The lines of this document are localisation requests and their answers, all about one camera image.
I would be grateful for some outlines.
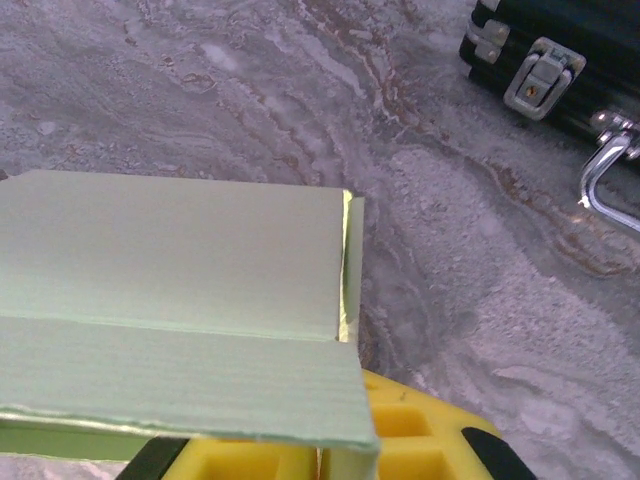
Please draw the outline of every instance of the metal handle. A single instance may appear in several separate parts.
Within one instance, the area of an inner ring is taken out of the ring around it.
[[[640,238],[640,219],[603,203],[597,196],[598,180],[629,150],[633,136],[628,132],[611,136],[589,159],[580,177],[580,203],[617,227],[630,230]]]

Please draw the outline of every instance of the foam board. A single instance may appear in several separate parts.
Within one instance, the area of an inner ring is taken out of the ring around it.
[[[25,439],[64,427],[75,429],[65,438],[257,438],[375,464],[356,348],[345,343],[357,332],[361,199],[34,171],[3,181],[0,202],[5,451],[42,453]]]

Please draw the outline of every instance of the gray marble surface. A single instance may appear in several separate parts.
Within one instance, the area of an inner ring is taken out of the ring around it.
[[[0,168],[364,194],[363,364],[493,421],[543,479],[640,478],[640,245],[577,204],[590,146],[459,75],[472,6],[4,0]],[[605,190],[640,210],[628,171]]]

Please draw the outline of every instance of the yellow plastic object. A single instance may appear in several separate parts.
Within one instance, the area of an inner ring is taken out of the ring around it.
[[[486,420],[442,400],[363,371],[382,452],[376,480],[492,480],[462,436],[475,427],[500,436]],[[163,480],[349,480],[325,450],[220,439],[191,440]]]
[[[462,435],[475,427],[500,436],[491,423],[380,375],[365,371],[364,379],[382,438],[378,480],[492,480]],[[322,480],[330,468],[323,455]]]
[[[162,480],[316,480],[315,448],[196,438]]]

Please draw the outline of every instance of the black strip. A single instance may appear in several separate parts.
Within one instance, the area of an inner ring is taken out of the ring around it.
[[[152,438],[116,480],[161,480],[188,441],[181,438]]]
[[[494,480],[537,480],[504,440],[473,427],[462,429],[462,435]]]
[[[465,35],[462,39],[462,43],[460,44],[460,58],[464,60],[468,65],[475,65],[476,62],[479,61],[478,57],[476,57],[476,45],[467,38]]]
[[[484,28],[487,20],[491,20],[495,17],[495,13],[489,10],[485,5],[483,5],[480,0],[476,4],[476,7],[471,12],[471,20],[480,28]]]
[[[524,58],[528,55],[529,49],[531,48],[531,45],[533,45],[533,42],[542,36],[545,36],[542,29],[524,30],[521,25],[512,25],[509,37],[507,38],[507,42],[504,47],[502,47],[502,55],[500,55],[500,57],[498,58],[497,65],[500,64],[502,58],[504,57],[504,54],[507,53],[510,57],[513,57],[513,60],[519,67],[522,63],[522,60],[524,60]],[[569,42],[562,43],[562,41],[558,40],[557,37],[553,37],[550,35],[546,36],[553,41],[559,42],[566,47],[572,48],[573,50],[583,54],[587,58],[587,66],[578,77],[579,79],[587,78],[589,79],[588,81],[590,83],[605,86],[606,89],[615,90],[633,97],[640,96],[640,83],[638,82],[637,77],[631,77],[631,80],[629,80],[628,78],[625,79],[623,76],[618,75],[614,70],[612,70],[611,62],[596,61],[597,59],[594,58],[594,50],[579,48],[578,46],[576,46],[576,42],[573,42],[572,45]]]
[[[502,0],[496,20],[548,37],[587,57],[587,65],[634,84],[640,76],[640,2]]]

